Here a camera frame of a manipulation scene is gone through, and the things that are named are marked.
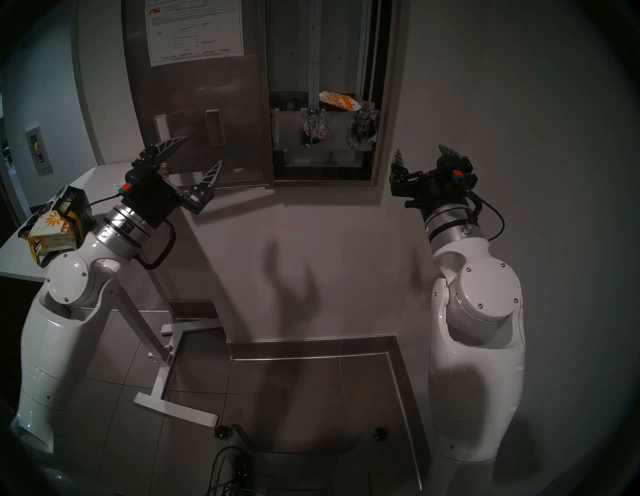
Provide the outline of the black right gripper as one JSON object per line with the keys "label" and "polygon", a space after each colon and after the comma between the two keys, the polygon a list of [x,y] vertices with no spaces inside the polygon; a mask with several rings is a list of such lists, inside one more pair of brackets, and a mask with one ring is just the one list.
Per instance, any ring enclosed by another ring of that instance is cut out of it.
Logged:
{"label": "black right gripper", "polygon": [[[463,156],[452,148],[439,144],[438,163],[460,163]],[[418,209],[423,216],[432,215],[438,208],[462,206],[470,209],[466,191],[476,186],[476,174],[463,168],[436,168],[428,172],[410,173],[404,166],[399,148],[391,162],[390,188],[392,196],[407,199],[404,206]]]}

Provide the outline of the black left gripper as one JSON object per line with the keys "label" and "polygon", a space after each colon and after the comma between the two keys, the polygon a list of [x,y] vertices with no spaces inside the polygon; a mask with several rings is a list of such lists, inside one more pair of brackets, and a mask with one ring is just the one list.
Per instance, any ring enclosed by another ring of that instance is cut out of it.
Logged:
{"label": "black left gripper", "polygon": [[120,188],[121,203],[153,229],[179,207],[199,215],[215,195],[221,159],[186,192],[158,173],[161,165],[187,141],[187,136],[179,136],[146,146],[125,174],[125,184]]}

